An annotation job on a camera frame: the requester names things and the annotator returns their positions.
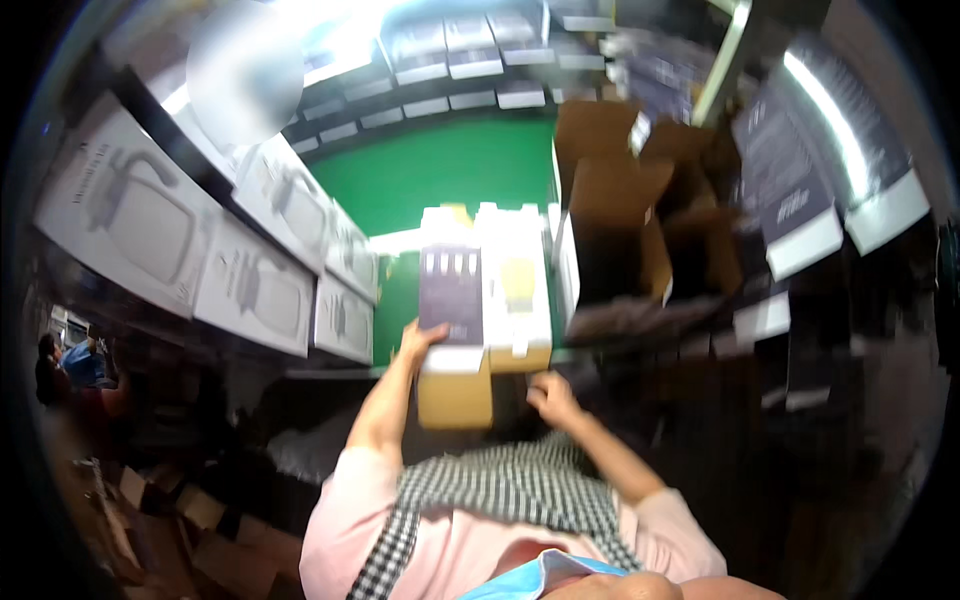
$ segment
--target worker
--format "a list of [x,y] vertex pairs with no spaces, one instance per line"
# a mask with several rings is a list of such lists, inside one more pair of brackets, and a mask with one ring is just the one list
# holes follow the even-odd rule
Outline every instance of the worker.
[[48,408],[61,409],[69,414],[96,456],[112,458],[111,425],[128,414],[131,403],[131,382],[126,370],[118,370],[120,380],[115,390],[74,385],[60,364],[63,354],[51,334],[43,335],[36,349],[37,399]]
[[[411,384],[447,331],[407,325],[364,400],[307,525],[308,600],[779,598],[726,576],[680,493],[556,373],[536,375],[527,396],[555,430],[542,440],[404,468]],[[587,458],[604,481],[584,474]]]

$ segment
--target blue face mask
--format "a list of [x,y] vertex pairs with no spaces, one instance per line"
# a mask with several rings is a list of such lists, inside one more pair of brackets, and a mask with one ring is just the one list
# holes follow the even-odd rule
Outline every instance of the blue face mask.
[[460,596],[460,600],[535,600],[558,582],[577,575],[606,573],[622,577],[627,571],[594,559],[570,556],[556,548],[544,550],[529,563],[494,577],[479,588]]

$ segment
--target hand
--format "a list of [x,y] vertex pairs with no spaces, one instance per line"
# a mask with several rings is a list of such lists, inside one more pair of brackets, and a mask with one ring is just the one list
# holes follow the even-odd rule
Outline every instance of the hand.
[[400,352],[396,354],[397,358],[409,360],[414,369],[420,368],[430,345],[445,340],[450,332],[450,325],[446,323],[426,330],[420,329],[419,323],[420,319],[414,319],[403,327],[403,341],[400,342]]
[[570,433],[570,428],[584,417],[566,379],[552,371],[534,375],[527,391],[527,402],[537,409],[543,420],[554,429]]

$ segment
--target green surface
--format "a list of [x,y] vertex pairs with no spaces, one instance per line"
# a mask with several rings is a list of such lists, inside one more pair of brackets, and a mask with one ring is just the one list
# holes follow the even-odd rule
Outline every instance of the green surface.
[[[553,131],[547,118],[469,120],[344,152],[310,171],[369,236],[418,228],[423,209],[440,204],[465,204],[470,216],[482,202],[510,209],[538,204],[545,214]],[[562,336],[548,278],[556,346]],[[373,364],[382,367],[417,317],[420,253],[382,256],[379,281]]]

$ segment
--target woman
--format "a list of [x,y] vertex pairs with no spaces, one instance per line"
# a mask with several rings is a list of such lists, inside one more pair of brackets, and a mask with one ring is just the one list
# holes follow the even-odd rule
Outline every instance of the woman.
[[70,413],[84,432],[94,453],[101,458],[113,454],[110,423],[124,416],[130,403],[130,377],[120,371],[115,390],[84,386],[74,391],[70,377],[60,366],[60,346],[47,333],[36,344],[38,357],[34,367],[36,397],[49,408]]
[[[446,333],[408,325],[364,400],[307,526],[307,598],[771,593],[723,577],[723,556],[680,493],[583,411],[555,373],[537,375],[527,398],[557,430],[543,441],[404,469],[410,387]],[[580,472],[585,455],[609,486]],[[701,579],[711,576],[720,579]]]

